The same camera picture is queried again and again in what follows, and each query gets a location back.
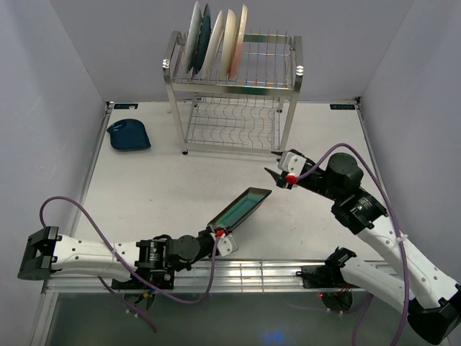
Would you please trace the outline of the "square black teal plate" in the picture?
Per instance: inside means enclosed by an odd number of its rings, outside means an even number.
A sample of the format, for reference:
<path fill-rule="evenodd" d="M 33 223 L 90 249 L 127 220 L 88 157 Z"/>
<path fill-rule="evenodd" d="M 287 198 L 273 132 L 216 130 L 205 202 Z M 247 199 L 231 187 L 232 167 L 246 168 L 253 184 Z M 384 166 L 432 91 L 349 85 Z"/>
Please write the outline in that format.
<path fill-rule="evenodd" d="M 271 193 L 268 189 L 249 187 L 214 217 L 207 229 L 214 233 L 219 230 L 224 230 L 226 234 L 233 233 Z"/>

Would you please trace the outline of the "cream and pink branch plate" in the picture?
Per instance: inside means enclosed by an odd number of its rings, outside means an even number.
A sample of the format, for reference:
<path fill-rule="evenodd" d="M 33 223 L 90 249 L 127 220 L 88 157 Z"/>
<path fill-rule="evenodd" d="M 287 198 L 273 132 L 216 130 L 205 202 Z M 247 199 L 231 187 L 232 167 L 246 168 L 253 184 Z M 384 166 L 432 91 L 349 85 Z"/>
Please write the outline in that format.
<path fill-rule="evenodd" d="M 243 39 L 245 35 L 245 30 L 246 30 L 247 18 L 248 18 L 248 8 L 245 4 L 243 4 L 242 10 L 241 10 L 241 18 L 240 18 L 240 22 L 238 26 L 238 34 L 236 38 L 234 57 L 233 57 L 232 64 L 230 67 L 230 72 L 228 75 L 230 80 L 236 80 L 237 75 L 238 75 L 238 68 L 239 68 L 240 61 L 241 61 L 241 53 L 243 50 Z"/>

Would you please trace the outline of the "white green red rimmed plate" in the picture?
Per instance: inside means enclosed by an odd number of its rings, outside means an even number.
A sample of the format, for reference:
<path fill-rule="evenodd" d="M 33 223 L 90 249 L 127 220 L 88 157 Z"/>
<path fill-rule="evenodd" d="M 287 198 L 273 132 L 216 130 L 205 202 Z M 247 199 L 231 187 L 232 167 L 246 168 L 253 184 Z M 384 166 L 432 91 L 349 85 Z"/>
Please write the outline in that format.
<path fill-rule="evenodd" d="M 210 41 L 205 54 L 204 63 L 202 65 L 202 78 L 206 79 L 214 65 L 218 49 L 224 34 L 225 18 L 223 11 L 218 12 L 215 25 L 212 29 Z"/>

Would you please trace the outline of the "cream bear plate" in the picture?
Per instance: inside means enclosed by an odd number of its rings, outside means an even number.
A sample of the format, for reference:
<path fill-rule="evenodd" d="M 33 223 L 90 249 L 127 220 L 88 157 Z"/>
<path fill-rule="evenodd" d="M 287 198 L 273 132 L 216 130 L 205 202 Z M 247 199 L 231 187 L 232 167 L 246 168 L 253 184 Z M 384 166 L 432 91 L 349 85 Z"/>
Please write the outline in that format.
<path fill-rule="evenodd" d="M 237 18 L 233 10 L 229 9 L 223 36 L 223 49 L 221 54 L 219 80 L 226 80 L 232 64 L 236 39 Z"/>

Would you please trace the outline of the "dark blue irregular dish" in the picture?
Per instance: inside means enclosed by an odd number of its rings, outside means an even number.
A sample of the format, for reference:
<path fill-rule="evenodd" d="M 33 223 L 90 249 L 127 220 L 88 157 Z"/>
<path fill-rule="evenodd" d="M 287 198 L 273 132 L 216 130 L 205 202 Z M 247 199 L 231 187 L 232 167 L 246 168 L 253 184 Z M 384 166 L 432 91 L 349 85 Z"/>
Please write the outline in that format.
<path fill-rule="evenodd" d="M 106 132 L 116 151 L 140 151 L 151 147 L 144 124 L 136 119 L 122 119 L 111 124 Z"/>

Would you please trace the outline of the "dark teal blossom plate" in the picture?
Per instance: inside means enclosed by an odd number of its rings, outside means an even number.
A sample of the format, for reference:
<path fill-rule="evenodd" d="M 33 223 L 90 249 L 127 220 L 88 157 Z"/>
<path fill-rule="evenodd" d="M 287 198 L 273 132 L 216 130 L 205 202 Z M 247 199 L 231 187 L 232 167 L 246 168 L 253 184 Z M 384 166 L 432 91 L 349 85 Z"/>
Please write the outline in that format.
<path fill-rule="evenodd" d="M 209 4 L 205 5 L 205 10 L 202 18 L 202 26 L 197 44 L 197 53 L 194 60 L 193 75 L 196 76 L 203 67 L 207 48 L 211 36 L 211 13 Z"/>

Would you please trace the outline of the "red and teal plate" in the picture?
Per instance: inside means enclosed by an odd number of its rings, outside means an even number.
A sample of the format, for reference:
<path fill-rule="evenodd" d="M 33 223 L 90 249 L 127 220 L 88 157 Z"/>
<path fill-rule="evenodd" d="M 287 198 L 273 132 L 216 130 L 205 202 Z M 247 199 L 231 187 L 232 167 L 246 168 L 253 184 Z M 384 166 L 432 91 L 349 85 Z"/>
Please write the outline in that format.
<path fill-rule="evenodd" d="M 200 28 L 202 24 L 202 12 L 200 3 L 196 1 L 194 3 L 194 8 L 192 12 L 192 18 L 189 25 L 189 32 L 187 36 L 187 41 L 184 49 L 184 56 L 182 59 L 183 62 L 183 72 L 188 74 L 194 65 L 194 57 L 196 54 L 197 43 L 200 35 Z"/>

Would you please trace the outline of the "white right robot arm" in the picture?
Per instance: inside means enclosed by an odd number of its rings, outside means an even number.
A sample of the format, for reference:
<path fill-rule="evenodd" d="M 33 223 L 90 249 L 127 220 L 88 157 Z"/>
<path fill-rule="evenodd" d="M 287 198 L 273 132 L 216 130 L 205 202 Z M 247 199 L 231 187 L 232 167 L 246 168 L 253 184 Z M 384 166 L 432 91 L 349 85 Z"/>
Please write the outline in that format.
<path fill-rule="evenodd" d="M 363 171 L 347 153 L 333 154 L 325 169 L 291 149 L 277 153 L 276 185 L 294 186 L 333 201 L 335 219 L 371 246 L 396 272 L 368 265 L 351 250 L 338 248 L 322 272 L 334 286 L 350 283 L 401 312 L 413 331 L 439 345 L 460 324 L 460 284 L 433 264 L 393 225 L 388 210 L 361 186 Z"/>

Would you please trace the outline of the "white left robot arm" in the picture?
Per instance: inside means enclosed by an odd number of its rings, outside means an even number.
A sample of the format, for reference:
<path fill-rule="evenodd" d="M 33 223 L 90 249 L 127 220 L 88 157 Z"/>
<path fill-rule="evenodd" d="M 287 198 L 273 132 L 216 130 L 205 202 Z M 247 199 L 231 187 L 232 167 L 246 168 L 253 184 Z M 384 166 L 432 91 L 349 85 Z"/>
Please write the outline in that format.
<path fill-rule="evenodd" d="M 209 230 L 178 239 L 162 235 L 130 242 L 86 241 L 47 226 L 27 238 L 17 277 L 48 280 L 59 275 L 88 275 L 137 288 L 158 284 L 165 276 L 191 270 L 192 264 L 219 255 L 218 236 Z"/>

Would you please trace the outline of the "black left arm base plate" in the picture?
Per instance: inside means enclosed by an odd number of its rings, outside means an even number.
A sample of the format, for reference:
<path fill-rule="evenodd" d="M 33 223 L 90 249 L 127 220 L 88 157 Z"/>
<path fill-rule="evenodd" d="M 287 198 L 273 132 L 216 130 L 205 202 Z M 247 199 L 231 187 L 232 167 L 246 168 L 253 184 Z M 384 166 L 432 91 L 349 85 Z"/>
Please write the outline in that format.
<path fill-rule="evenodd" d="M 173 270 L 167 270 L 151 273 L 145 280 L 150 281 L 152 285 L 162 290 L 171 290 L 174 288 L 174 276 Z M 148 286 L 141 283 L 133 275 L 125 282 L 112 279 L 111 288 L 115 290 L 148 290 Z"/>

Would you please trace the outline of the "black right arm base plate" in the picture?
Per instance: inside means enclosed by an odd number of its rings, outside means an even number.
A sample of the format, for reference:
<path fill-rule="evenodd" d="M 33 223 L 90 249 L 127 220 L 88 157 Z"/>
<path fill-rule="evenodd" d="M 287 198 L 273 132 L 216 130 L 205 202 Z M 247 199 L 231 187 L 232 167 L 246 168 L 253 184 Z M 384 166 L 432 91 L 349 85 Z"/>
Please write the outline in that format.
<path fill-rule="evenodd" d="M 304 288 L 356 288 L 341 274 L 342 266 L 302 266 L 295 275 L 301 278 Z"/>

